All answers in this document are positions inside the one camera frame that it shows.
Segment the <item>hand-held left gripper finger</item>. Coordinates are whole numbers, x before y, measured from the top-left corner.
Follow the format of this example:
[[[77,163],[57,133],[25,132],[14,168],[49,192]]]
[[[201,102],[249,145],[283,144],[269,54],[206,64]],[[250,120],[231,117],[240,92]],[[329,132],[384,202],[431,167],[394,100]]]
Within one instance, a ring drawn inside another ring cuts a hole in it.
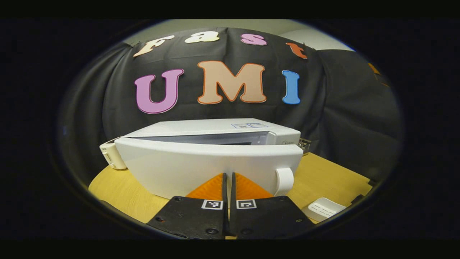
[[[227,175],[216,175],[186,196],[174,196],[147,223],[184,239],[225,239],[229,228]]]
[[[237,173],[231,181],[229,233],[236,239],[292,239],[315,227],[288,196],[272,196]]]

